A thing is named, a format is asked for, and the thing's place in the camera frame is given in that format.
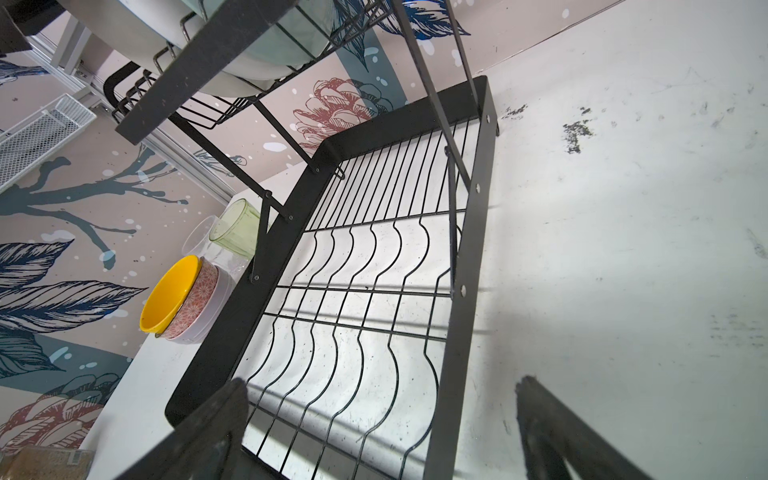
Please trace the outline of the yellow bowl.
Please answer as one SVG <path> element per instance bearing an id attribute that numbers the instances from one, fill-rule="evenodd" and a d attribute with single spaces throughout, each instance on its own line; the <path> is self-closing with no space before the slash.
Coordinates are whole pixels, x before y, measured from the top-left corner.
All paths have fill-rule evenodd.
<path id="1" fill-rule="evenodd" d="M 178 260 L 158 281 L 142 309 L 139 328 L 145 333 L 163 333 L 186 300 L 202 260 L 188 255 Z"/>

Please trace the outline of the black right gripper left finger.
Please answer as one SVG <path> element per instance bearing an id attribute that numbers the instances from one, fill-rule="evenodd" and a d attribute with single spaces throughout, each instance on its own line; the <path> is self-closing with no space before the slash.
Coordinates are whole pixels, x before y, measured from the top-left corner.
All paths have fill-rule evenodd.
<path id="1" fill-rule="evenodd" d="M 248 417 L 246 384 L 233 379 L 121 479 L 232 479 Z"/>

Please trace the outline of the lilac ceramic bowl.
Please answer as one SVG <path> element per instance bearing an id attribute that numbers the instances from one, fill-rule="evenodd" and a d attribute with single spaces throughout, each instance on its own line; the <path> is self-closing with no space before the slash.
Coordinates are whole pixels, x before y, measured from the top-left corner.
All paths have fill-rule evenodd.
<path id="1" fill-rule="evenodd" d="M 226 271 L 217 267 L 217 272 L 216 287 L 202 313 L 175 337 L 173 342 L 181 344 L 201 343 L 214 325 L 235 286 L 234 279 Z"/>

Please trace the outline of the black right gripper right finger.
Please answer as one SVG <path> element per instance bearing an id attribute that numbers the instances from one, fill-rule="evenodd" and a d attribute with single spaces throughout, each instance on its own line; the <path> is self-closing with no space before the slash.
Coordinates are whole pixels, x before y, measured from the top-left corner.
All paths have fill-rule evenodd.
<path id="1" fill-rule="evenodd" d="M 535 377 L 516 385 L 519 425 L 529 479 L 647 479 Z"/>

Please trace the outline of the green glass tumbler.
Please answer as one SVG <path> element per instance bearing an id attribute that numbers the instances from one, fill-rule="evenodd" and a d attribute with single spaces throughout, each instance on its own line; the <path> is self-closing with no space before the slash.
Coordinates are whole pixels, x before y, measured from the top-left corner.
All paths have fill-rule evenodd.
<path id="1" fill-rule="evenodd" d="M 219 247 L 244 258 L 255 254 L 260 214 L 246 199 L 229 205 L 211 228 L 208 239 Z"/>

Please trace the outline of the red patterned bowl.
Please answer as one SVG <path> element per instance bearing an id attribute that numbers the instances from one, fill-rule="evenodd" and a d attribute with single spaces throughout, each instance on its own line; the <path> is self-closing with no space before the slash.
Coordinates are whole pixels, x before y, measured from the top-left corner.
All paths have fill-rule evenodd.
<path id="1" fill-rule="evenodd" d="M 170 324 L 157 337 L 173 340 L 180 337 L 201 315 L 209 303 L 219 278 L 218 268 L 207 259 L 199 257 L 201 268 L 181 308 Z"/>

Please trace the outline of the clear glass tumbler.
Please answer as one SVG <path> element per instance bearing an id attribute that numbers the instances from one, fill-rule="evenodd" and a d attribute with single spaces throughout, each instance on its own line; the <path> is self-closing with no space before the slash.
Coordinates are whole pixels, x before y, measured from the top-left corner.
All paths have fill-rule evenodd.
<path id="1" fill-rule="evenodd" d="M 202 220 L 188 235 L 181 247 L 181 255 L 195 255 L 220 267 L 235 281 L 239 281 L 249 261 L 209 239 L 209 233 L 219 218 L 211 215 Z"/>

